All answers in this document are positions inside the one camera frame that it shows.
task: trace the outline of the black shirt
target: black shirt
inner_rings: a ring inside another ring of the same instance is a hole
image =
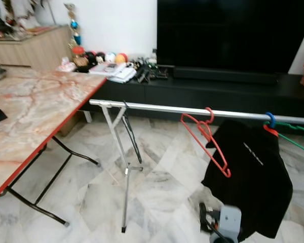
[[[275,238],[291,201],[293,188],[279,155],[278,135],[268,130],[227,120],[213,135],[232,175],[225,177],[210,162],[202,184],[224,204],[241,210],[239,241],[255,231]],[[222,161],[218,151],[213,156]]]

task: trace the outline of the white ball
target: white ball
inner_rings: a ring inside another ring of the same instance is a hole
[[[116,55],[113,52],[107,52],[105,55],[105,61],[106,62],[115,62]]]

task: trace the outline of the red hanger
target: red hanger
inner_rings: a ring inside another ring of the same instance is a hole
[[[212,136],[212,132],[211,129],[209,127],[209,124],[211,124],[214,120],[214,114],[211,108],[206,107],[206,110],[208,110],[211,114],[211,118],[209,120],[206,121],[201,121],[201,120],[196,120],[194,117],[192,117],[191,115],[188,114],[182,114],[181,115],[181,119],[180,121],[182,122],[182,124],[187,128],[187,130],[190,132],[190,134],[194,137],[194,139],[196,140],[196,142],[203,148],[203,150],[207,153],[207,155],[211,158],[211,160],[216,164],[216,166],[222,171],[222,173],[227,177],[231,177],[231,172],[229,170],[229,168],[227,168],[227,162],[226,159],[221,151],[221,149],[219,148],[217,142],[215,141],[215,139]],[[202,135],[207,139],[208,142],[212,141],[217,149],[217,151],[219,152],[219,154],[222,157],[222,160],[224,162],[224,166],[221,167],[219,165],[219,163],[216,161],[216,159],[214,159],[214,157],[210,154],[210,152],[206,149],[205,145],[201,143],[201,141],[199,141],[199,139],[197,138],[197,136],[192,132],[192,130],[188,127],[188,125],[184,122],[184,118],[188,117],[191,120],[193,120],[196,124],[197,124],[197,128],[198,130],[202,133]]]

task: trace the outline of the black television screen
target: black television screen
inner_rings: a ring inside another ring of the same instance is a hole
[[[304,0],[158,0],[158,64],[287,73]]]

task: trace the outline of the marble table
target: marble table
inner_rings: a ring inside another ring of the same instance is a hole
[[[8,68],[0,80],[0,193],[104,84],[83,73]]]

